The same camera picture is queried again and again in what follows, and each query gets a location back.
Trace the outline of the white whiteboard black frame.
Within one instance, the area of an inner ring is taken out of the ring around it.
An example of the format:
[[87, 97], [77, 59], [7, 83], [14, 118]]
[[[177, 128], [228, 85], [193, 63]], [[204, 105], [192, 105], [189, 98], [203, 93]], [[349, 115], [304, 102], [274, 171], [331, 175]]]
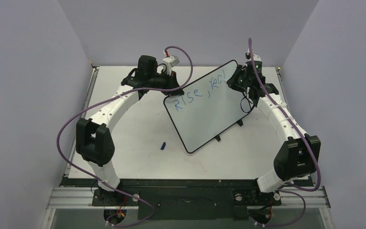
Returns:
[[187, 153], [216, 139], [239, 123], [253, 109], [243, 93], [232, 90], [227, 80], [237, 68], [231, 60], [183, 88], [184, 95], [168, 96], [163, 105]]

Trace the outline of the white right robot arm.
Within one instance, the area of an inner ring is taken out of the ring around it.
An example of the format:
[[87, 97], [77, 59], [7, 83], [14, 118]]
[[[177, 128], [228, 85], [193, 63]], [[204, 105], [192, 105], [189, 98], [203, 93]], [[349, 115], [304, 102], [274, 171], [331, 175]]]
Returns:
[[274, 192], [291, 181], [317, 173], [321, 141], [302, 129], [287, 109], [278, 89], [266, 83], [262, 76], [260, 61], [238, 65], [227, 80], [229, 88], [241, 92], [270, 122], [277, 136], [283, 142], [277, 153], [273, 168], [257, 178], [257, 186], [250, 190], [250, 199], [261, 204]]

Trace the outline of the blue marker cap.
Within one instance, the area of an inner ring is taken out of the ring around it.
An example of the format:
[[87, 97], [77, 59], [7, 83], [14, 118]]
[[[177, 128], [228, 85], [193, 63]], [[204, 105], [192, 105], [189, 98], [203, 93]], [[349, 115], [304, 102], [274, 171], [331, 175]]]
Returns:
[[165, 142], [163, 142], [163, 144], [161, 145], [161, 150], [164, 150], [165, 149], [165, 146], [166, 146], [166, 143]]

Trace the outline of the aluminium frame rail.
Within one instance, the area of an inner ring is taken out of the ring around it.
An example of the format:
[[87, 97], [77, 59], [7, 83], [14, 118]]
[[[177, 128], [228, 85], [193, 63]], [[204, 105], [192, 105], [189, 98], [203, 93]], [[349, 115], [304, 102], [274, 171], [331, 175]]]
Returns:
[[[302, 200], [294, 195], [284, 193], [289, 191], [303, 196], [306, 208], [330, 208], [324, 188], [315, 192], [306, 192], [293, 187], [286, 187], [280, 192], [280, 206], [275, 208], [302, 208]], [[56, 187], [51, 193], [48, 209], [115, 209], [116, 207], [102, 207], [92, 205], [93, 194], [88, 187]]]

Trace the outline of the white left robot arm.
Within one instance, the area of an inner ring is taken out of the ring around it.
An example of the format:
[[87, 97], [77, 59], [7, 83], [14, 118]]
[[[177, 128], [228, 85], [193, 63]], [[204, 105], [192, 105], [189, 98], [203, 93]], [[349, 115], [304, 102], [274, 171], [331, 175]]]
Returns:
[[164, 95], [183, 95], [176, 72], [172, 70], [179, 63], [175, 55], [163, 59], [163, 69], [157, 72], [156, 58], [142, 55], [138, 66], [121, 81], [113, 101], [108, 102], [88, 119], [80, 118], [76, 124], [76, 152], [88, 162], [98, 181], [98, 196], [111, 205], [122, 202], [123, 192], [117, 188], [121, 181], [111, 162], [115, 152], [112, 130], [149, 88], [162, 89]]

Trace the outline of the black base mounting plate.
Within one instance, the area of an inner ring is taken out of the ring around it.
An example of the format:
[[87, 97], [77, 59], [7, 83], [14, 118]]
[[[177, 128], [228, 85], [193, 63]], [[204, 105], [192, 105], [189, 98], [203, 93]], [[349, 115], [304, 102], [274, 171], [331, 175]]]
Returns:
[[90, 205], [103, 207], [103, 216], [120, 224], [128, 209], [138, 219], [151, 220], [247, 220], [249, 216], [270, 218], [271, 207], [282, 204], [278, 191], [263, 193], [255, 180], [122, 179], [122, 193], [106, 191], [92, 178], [64, 177], [62, 187], [88, 187]]

